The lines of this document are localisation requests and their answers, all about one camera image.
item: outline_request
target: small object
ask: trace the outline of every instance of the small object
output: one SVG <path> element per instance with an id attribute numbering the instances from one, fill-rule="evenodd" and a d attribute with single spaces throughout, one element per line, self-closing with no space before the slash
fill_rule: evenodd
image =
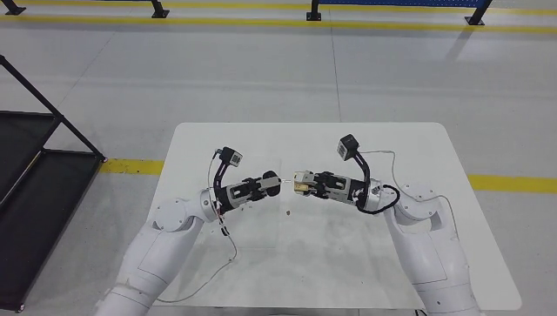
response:
<path id="1" fill-rule="evenodd" d="M 309 185 L 305 185 L 303 183 L 294 182 L 294 191 L 295 192 L 308 192 L 310 190 Z"/>
<path id="2" fill-rule="evenodd" d="M 346 135 L 340 139 L 339 147 L 337 148 L 337 152 L 339 153 L 340 157 L 346 161 L 349 158 L 353 158 L 356 153 L 358 152 L 359 143 L 354 138 L 353 135 Z"/>

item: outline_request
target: metal bracket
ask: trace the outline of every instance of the metal bracket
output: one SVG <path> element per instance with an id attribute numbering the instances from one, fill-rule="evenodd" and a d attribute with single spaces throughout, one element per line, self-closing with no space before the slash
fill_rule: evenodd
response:
<path id="1" fill-rule="evenodd" d="M 481 20 L 479 20 L 477 24 L 470 24 L 470 19 L 472 19 L 472 17 L 464 17 L 464 19 L 466 20 L 466 23 L 471 25 L 471 26 L 485 26 L 486 25 Z"/>
<path id="2" fill-rule="evenodd" d="M 306 21 L 321 21 L 321 13 L 318 12 L 316 15 L 313 15 L 310 11 L 306 12 L 305 14 Z"/>
<path id="3" fill-rule="evenodd" d="M 24 6 L 18 6 L 16 9 L 6 12 L 5 15 L 17 16 L 17 15 L 21 14 L 22 12 L 24 12 L 26 9 L 27 8 L 25 8 Z"/>
<path id="4" fill-rule="evenodd" d="M 151 16 L 151 18 L 166 18 L 168 16 L 168 13 L 171 11 L 163 9 L 163 5 L 160 2 L 157 3 L 159 5 L 159 8 L 155 8 L 155 12 Z"/>

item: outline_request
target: robot forearm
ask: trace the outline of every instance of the robot forearm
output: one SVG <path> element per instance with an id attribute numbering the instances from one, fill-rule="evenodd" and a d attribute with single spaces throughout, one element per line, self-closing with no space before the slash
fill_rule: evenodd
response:
<path id="1" fill-rule="evenodd" d="M 126 251 L 116 284 L 96 315 L 146 315 L 178 275 L 203 223 L 194 217 L 181 232 L 163 232 L 147 222 Z"/>

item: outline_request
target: white table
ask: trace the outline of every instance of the white table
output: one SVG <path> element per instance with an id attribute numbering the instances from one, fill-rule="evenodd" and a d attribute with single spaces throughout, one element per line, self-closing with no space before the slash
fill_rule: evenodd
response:
<path id="1" fill-rule="evenodd" d="M 164 162 L 150 215 L 166 198 L 197 197 L 207 186 L 213 151 L 225 145 L 244 159 L 239 168 L 229 168 L 224 185 L 260 177 L 270 169 L 285 179 L 300 170 L 362 178 L 356 163 L 343 162 L 336 152 L 339 139 L 348 133 L 358 139 L 360 151 L 396 151 L 395 171 L 401 184 L 426 183 L 451 199 L 480 308 L 520 308 L 507 265 L 440 124 L 181 124 Z M 366 159 L 372 177 L 392 183 L 390 155 L 367 154 Z M 211 181 L 218 164 L 215 159 Z M 399 265 L 382 217 L 298 196 L 292 184 L 284 184 L 278 197 L 227 213 L 226 223 L 238 244 L 237 260 L 178 306 L 422 307 Z M 163 298 L 189 295 L 231 255 L 232 246 L 218 225 L 205 225 Z"/>

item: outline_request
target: black cable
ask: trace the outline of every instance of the black cable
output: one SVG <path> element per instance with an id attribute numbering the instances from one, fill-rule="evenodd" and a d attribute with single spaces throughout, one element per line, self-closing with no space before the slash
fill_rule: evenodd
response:
<path id="1" fill-rule="evenodd" d="M 385 206 L 381 207 L 380 209 L 378 209 L 377 211 L 367 211 L 367 210 L 364 210 L 363 208 L 360 208 L 360 207 L 359 207 L 358 203 L 356 203 L 356 205 L 357 205 L 357 207 L 358 207 L 358 210 L 359 210 L 360 212 L 363 212 L 363 213 L 366 213 L 366 214 L 380 214 L 380 213 L 382 213 L 382 212 L 385 212 L 385 211 L 388 210 L 389 208 L 395 206 L 395 205 L 399 202 L 399 200 L 400 200 L 400 192 L 399 192 L 399 190 L 398 190 L 397 188 L 393 187 L 392 185 L 383 185 L 383 188 L 391 189 L 391 190 L 393 190 L 394 192 L 396 192 L 396 194 L 397 194 L 396 199 L 393 200 L 393 201 L 391 201 L 391 203 L 390 203 L 389 205 L 385 205 Z"/>

